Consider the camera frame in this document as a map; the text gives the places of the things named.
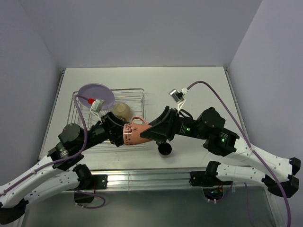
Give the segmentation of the white bowl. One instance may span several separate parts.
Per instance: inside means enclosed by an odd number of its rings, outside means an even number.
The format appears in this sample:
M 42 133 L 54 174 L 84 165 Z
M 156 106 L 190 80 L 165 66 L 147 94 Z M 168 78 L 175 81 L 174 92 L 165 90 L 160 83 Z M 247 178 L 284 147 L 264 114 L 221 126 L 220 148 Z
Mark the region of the white bowl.
M 131 108 L 125 103 L 118 103 L 113 106 L 111 112 L 121 120 L 128 121 L 132 117 Z

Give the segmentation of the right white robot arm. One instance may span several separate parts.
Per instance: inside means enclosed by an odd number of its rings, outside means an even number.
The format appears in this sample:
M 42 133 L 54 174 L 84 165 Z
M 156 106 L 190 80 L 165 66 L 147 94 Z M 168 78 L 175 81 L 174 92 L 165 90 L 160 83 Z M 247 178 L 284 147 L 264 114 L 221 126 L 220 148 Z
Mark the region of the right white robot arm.
M 299 189 L 295 177 L 301 161 L 287 159 L 247 145 L 244 138 L 224 127 L 225 119 L 210 107 L 194 120 L 185 110 L 166 107 L 163 113 L 150 123 L 151 127 L 140 136 L 164 144 L 175 135 L 204 140 L 203 147 L 210 153 L 240 161 L 242 166 L 210 161 L 204 171 L 190 173 L 192 186 L 213 187 L 231 182 L 261 185 L 276 196 L 292 197 Z

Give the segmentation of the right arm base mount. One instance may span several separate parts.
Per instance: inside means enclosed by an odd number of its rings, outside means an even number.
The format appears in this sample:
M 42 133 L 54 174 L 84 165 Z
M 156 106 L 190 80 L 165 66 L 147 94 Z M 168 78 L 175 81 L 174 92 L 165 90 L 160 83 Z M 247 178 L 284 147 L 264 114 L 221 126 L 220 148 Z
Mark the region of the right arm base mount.
M 232 192 L 233 181 L 218 178 L 217 171 L 192 171 L 189 183 L 193 187 L 202 187 L 203 195 L 208 203 L 218 203 Z

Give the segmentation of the purple plate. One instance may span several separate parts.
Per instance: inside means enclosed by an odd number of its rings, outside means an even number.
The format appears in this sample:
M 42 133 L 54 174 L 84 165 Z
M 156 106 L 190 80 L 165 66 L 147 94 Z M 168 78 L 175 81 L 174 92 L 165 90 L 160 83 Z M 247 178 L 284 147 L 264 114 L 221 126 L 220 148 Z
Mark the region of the purple plate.
M 111 108 L 115 101 L 114 93 L 107 86 L 98 83 L 82 86 L 77 94 L 88 99 L 104 100 L 102 110 Z

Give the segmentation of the pink mug white inside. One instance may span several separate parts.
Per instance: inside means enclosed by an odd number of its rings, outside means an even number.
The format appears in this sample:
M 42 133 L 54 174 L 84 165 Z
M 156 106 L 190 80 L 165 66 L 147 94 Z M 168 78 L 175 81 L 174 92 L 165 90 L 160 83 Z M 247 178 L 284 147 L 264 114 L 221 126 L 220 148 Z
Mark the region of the pink mug white inside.
M 149 125 L 142 117 L 134 116 L 131 123 L 126 123 L 123 127 L 123 141 L 126 146 L 144 144 L 151 140 L 140 136 L 141 132 L 149 129 Z

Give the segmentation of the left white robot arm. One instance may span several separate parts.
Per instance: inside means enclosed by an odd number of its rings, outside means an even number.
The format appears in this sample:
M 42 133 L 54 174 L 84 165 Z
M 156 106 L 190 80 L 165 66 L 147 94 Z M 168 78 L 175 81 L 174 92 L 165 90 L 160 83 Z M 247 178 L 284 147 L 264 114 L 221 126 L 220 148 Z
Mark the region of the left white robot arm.
M 59 143 L 32 168 L 0 187 L 0 223 L 6 225 L 25 214 L 27 206 L 66 190 L 83 190 L 92 184 L 92 174 L 79 164 L 83 151 L 109 140 L 123 145 L 126 121 L 109 112 L 90 130 L 75 123 L 59 134 Z

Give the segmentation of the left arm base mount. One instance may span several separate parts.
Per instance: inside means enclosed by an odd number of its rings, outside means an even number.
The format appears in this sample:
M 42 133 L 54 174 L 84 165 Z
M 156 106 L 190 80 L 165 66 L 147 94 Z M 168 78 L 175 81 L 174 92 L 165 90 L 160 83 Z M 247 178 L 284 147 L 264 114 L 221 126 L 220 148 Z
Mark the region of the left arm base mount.
M 92 175 L 92 177 L 83 180 L 79 188 L 74 189 L 74 201 L 76 205 L 86 209 L 97 209 L 105 205 L 106 200 L 97 194 L 97 190 L 105 190 L 107 188 L 108 175 Z M 96 207 L 86 206 L 86 203 L 92 203 L 95 198 L 101 199 L 103 202 Z

